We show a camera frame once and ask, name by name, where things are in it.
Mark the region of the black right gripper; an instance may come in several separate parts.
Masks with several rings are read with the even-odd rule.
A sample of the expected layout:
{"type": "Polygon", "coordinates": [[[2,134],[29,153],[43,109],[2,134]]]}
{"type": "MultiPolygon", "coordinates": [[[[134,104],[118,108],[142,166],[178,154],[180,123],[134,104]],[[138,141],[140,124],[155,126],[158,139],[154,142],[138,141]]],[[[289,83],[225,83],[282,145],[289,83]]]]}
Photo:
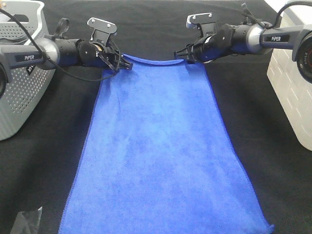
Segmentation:
{"type": "Polygon", "coordinates": [[[174,52],[175,59],[187,60],[188,62],[195,63],[208,63],[210,61],[207,54],[208,42],[206,40],[188,44],[185,49],[174,52]]]}

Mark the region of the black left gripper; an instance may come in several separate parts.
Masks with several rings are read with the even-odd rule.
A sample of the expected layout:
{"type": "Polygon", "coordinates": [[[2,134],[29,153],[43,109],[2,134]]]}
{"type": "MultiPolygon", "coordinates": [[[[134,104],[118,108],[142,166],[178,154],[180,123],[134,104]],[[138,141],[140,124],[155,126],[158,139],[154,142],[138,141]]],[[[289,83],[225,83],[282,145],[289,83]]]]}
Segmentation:
{"type": "Polygon", "coordinates": [[[132,70],[133,64],[127,58],[112,47],[96,45],[96,57],[100,59],[110,70],[132,70]]]}

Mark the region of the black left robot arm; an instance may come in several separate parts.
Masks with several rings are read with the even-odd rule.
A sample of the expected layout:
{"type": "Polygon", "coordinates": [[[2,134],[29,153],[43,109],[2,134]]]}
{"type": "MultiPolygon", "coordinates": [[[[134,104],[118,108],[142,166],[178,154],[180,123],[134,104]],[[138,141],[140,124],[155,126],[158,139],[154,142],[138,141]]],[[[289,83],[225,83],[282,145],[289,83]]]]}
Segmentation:
{"type": "Polygon", "coordinates": [[[83,66],[109,69],[114,76],[120,69],[131,70],[133,64],[123,58],[114,43],[104,46],[81,39],[41,38],[34,45],[0,45],[0,95],[12,81],[12,70],[37,66],[42,70],[83,66]]]}

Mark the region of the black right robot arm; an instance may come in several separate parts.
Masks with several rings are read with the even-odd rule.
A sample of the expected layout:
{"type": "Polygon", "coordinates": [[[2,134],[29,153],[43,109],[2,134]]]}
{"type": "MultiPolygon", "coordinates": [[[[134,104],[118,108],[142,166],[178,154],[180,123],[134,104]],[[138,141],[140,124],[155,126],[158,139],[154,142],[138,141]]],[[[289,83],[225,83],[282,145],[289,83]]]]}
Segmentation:
{"type": "Polygon", "coordinates": [[[216,32],[204,34],[194,43],[176,51],[176,59],[206,63],[229,55],[263,55],[272,49],[292,51],[301,76],[312,81],[312,26],[310,24],[261,28],[258,24],[222,25],[216,32]]]}

